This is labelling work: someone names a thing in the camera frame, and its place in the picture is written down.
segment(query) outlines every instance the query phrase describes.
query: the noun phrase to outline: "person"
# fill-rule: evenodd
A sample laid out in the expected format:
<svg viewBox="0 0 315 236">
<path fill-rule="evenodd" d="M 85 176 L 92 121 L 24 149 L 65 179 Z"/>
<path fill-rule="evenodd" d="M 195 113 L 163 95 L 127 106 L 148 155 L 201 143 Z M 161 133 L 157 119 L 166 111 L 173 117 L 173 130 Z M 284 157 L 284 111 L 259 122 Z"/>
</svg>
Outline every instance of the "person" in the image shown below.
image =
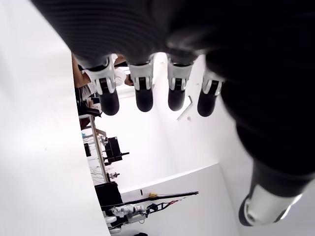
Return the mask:
<svg viewBox="0 0 315 236">
<path fill-rule="evenodd" d="M 122 62 L 125 61 L 125 58 L 122 55 L 112 54 L 111 56 L 114 65 L 121 64 Z M 82 89 L 82 99 L 86 100 L 89 96 L 96 93 L 96 87 L 91 82 L 88 73 L 86 71 L 80 71 L 78 63 L 73 54 L 71 54 L 71 57 L 74 87 Z M 130 75 L 126 75 L 125 72 L 119 68 L 115 68 L 115 80 L 116 86 L 120 86 L 123 83 L 128 86 L 133 86 L 133 82 L 130 79 Z"/>
</svg>

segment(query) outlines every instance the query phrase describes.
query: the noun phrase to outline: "person's arm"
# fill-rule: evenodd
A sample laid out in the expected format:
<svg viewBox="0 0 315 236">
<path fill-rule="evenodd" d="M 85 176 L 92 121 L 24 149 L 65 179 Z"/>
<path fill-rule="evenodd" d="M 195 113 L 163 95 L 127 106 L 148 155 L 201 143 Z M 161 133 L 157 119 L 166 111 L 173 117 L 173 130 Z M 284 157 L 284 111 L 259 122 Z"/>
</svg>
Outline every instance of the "person's arm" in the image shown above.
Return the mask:
<svg viewBox="0 0 315 236">
<path fill-rule="evenodd" d="M 75 60 L 73 54 L 71 54 L 72 57 L 72 71 L 73 71 L 73 81 L 74 81 L 74 87 L 75 88 L 80 88 L 83 87 L 84 85 L 87 85 L 88 83 L 91 82 L 89 76 L 87 73 L 81 73 L 78 67 L 78 63 Z"/>
<path fill-rule="evenodd" d="M 123 55 L 120 55 L 120 54 L 116 54 L 116 55 L 117 55 L 117 58 L 114 62 L 114 65 L 120 64 L 125 61 L 125 58 Z"/>
<path fill-rule="evenodd" d="M 133 82 L 130 78 L 130 75 L 127 75 L 127 78 L 125 79 L 125 85 L 133 86 Z"/>
</svg>

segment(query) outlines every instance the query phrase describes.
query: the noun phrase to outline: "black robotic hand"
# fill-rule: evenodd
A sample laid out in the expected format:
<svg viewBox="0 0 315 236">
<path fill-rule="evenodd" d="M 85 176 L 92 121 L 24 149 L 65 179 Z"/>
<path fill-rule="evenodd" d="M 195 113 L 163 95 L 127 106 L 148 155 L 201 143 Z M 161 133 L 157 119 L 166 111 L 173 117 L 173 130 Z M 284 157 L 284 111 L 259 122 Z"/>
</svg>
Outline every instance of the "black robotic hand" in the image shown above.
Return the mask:
<svg viewBox="0 0 315 236">
<path fill-rule="evenodd" d="M 198 112 L 209 116 L 221 91 L 254 160 L 250 193 L 239 214 L 243 225 L 279 221 L 314 179 L 313 6 L 249 0 L 33 3 L 79 64 L 95 72 L 108 115 L 119 109 L 111 53 L 125 56 L 144 112 L 153 105 L 152 54 L 168 54 L 168 101 L 174 111 L 183 105 L 195 58 L 206 54 Z"/>
</svg>

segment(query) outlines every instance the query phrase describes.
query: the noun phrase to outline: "wire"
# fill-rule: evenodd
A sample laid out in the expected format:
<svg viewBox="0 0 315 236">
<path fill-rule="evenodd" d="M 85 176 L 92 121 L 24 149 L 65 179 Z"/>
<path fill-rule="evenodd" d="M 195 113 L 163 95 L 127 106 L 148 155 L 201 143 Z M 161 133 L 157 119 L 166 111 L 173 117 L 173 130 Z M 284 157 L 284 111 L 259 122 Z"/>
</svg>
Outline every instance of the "wire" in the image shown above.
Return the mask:
<svg viewBox="0 0 315 236">
<path fill-rule="evenodd" d="M 120 226 L 121 224 L 124 224 L 125 222 L 123 222 L 123 223 L 120 223 L 120 224 L 118 224 L 118 225 L 116 225 L 116 226 L 114 226 L 114 227 L 110 227 L 110 228 L 108 228 L 109 230 L 112 230 L 112 229 L 114 229 L 114 228 L 116 228 L 117 226 Z"/>
</svg>

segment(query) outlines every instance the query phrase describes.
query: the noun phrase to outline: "metal pole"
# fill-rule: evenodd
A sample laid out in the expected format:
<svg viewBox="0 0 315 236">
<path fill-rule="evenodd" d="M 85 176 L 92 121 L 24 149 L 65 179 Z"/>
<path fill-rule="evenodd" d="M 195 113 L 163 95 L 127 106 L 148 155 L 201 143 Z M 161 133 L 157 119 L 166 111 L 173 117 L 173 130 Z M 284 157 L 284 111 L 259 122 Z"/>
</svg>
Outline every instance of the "metal pole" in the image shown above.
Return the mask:
<svg viewBox="0 0 315 236">
<path fill-rule="evenodd" d="M 92 128 L 94 143 L 95 143 L 95 147 L 96 147 L 97 157 L 98 157 L 98 161 L 100 163 L 100 168 L 102 170 L 105 183 L 108 183 L 109 181 L 107 179 L 107 173 L 106 173 L 106 170 L 105 170 L 105 164 L 104 164 L 104 160 L 103 160 L 102 151 L 101 151 L 101 149 L 99 147 L 99 142 L 98 142 L 98 139 L 97 139 L 97 134 L 96 134 L 96 130 L 95 130 L 96 127 L 95 127 L 94 119 L 93 119 L 92 115 L 89 115 L 89 118 L 90 118 L 90 124 L 91 124 L 91 128 Z"/>
</svg>

